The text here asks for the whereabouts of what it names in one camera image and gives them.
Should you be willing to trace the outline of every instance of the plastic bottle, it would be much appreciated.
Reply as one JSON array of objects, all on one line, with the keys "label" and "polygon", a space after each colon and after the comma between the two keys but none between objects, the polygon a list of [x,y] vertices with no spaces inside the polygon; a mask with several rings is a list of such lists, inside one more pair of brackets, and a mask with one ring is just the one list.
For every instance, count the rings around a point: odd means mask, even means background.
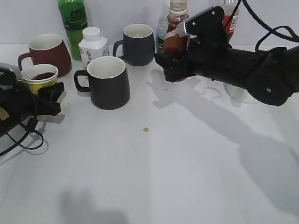
[{"label": "plastic bottle", "polygon": [[79,43],[83,69],[87,69],[88,64],[98,57],[108,56],[108,40],[102,37],[100,29],[88,27],[83,30],[84,39]]},{"label": "plastic bottle", "polygon": [[[171,32],[178,27],[178,24],[189,18],[187,0],[171,0],[170,14],[168,15],[168,30]],[[164,41],[164,52],[173,53],[178,51],[183,53],[187,50],[189,37],[179,37],[178,35],[167,38]]]},{"label": "plastic bottle", "polygon": [[158,22],[158,30],[157,30],[157,52],[164,53],[164,39],[168,30],[168,19],[167,16],[169,14],[170,0],[165,0],[165,4],[162,9],[162,16]]},{"label": "plastic bottle", "polygon": [[71,43],[71,55],[81,61],[78,44],[83,39],[82,31],[88,26],[83,0],[57,0],[65,31]]},{"label": "plastic bottle", "polygon": [[[225,17],[223,20],[223,25],[225,26],[231,16],[231,14],[233,13],[235,6],[237,5],[238,1],[237,0],[225,0],[223,5],[221,5],[221,7],[224,10],[225,13]],[[230,40],[233,37],[233,34],[235,32],[235,27],[237,25],[238,22],[238,18],[239,18],[239,9],[236,11],[232,21],[230,22],[230,24],[228,25],[228,27],[226,28],[226,33],[227,33],[227,37],[228,37],[228,42],[230,42]]]}]

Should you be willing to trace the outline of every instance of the mug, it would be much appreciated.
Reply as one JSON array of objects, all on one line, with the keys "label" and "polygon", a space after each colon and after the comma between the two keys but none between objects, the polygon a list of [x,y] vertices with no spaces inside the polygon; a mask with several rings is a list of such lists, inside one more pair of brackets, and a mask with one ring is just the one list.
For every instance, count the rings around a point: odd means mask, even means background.
[{"label": "mug", "polygon": [[[88,77],[89,87],[82,87],[78,77]],[[126,64],[118,57],[104,56],[91,61],[86,70],[76,71],[75,86],[79,92],[90,92],[92,103],[101,109],[114,110],[130,99]]]},{"label": "mug", "polygon": [[[35,80],[36,77],[43,74],[48,74],[48,76]],[[21,81],[25,86],[28,87],[33,94],[38,95],[38,91],[41,88],[53,86],[57,83],[58,68],[51,64],[38,64],[24,69],[21,75]]]},{"label": "mug", "polygon": [[71,71],[71,57],[62,38],[56,34],[43,34],[29,42],[29,53],[18,57],[18,66],[22,70],[22,60],[31,57],[35,64],[52,64],[58,68],[58,77]]},{"label": "mug", "polygon": [[118,47],[122,45],[123,58],[133,66],[149,64],[154,59],[155,40],[153,29],[145,24],[133,24],[123,31],[123,40],[113,47],[113,56],[116,56]]}]

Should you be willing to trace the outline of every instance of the red bottle label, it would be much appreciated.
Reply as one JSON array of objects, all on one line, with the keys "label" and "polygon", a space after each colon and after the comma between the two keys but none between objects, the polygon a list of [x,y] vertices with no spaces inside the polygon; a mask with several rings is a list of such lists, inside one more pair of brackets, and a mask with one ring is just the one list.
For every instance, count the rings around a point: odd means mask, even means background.
[{"label": "red bottle label", "polygon": [[[223,25],[225,26],[226,23],[228,22],[230,18],[230,15],[226,15],[223,19]],[[237,15],[234,15],[232,21],[229,23],[228,27],[226,28],[226,33],[227,34],[232,34],[234,31],[235,31],[235,27],[237,25],[237,22],[238,22],[238,18],[239,18],[239,14]]]}]

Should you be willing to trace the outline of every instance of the mug handle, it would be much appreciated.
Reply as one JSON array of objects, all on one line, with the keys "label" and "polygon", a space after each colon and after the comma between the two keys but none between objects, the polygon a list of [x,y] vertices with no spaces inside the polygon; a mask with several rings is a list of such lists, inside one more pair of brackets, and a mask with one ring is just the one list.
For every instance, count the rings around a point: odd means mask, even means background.
[{"label": "mug handle", "polygon": [[76,71],[75,75],[74,75],[74,81],[75,81],[75,86],[79,92],[90,92],[89,87],[83,87],[79,84],[79,80],[78,80],[79,76],[87,76],[88,77],[88,72],[85,70]]},{"label": "mug handle", "polygon": [[29,53],[26,53],[26,54],[22,54],[18,57],[18,66],[19,66],[19,69],[22,71],[22,60],[25,59],[26,57],[31,57],[32,54],[31,52]]},{"label": "mug handle", "polygon": [[118,42],[116,42],[115,44],[114,44],[114,46],[113,46],[113,57],[117,57],[116,56],[116,52],[117,52],[117,49],[118,49],[118,47],[120,46],[120,45],[122,45],[122,44],[124,44],[124,41],[123,40],[121,40],[121,41],[118,41]]}]

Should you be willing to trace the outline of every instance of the bottle cap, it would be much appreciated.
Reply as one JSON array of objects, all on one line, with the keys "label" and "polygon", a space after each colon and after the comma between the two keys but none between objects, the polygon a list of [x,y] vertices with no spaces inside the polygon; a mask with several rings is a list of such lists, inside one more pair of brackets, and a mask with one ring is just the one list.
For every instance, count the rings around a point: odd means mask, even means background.
[{"label": "bottle cap", "polygon": [[98,41],[102,36],[99,28],[87,27],[83,30],[83,37],[86,41]]},{"label": "bottle cap", "polygon": [[188,12],[187,0],[171,0],[170,1],[170,14],[185,15],[187,12]]}]

